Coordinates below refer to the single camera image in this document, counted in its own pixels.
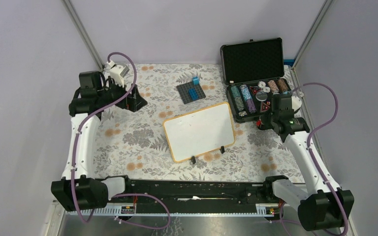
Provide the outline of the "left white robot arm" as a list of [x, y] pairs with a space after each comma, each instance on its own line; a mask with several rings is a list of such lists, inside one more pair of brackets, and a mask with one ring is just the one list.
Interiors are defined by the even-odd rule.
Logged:
[[52, 182], [51, 192], [66, 211], [104, 208], [111, 192], [109, 185], [93, 175], [96, 133], [102, 113], [111, 106], [136, 112], [147, 105], [133, 82], [129, 89], [102, 72], [79, 74], [80, 87], [68, 106], [71, 140], [61, 180]]

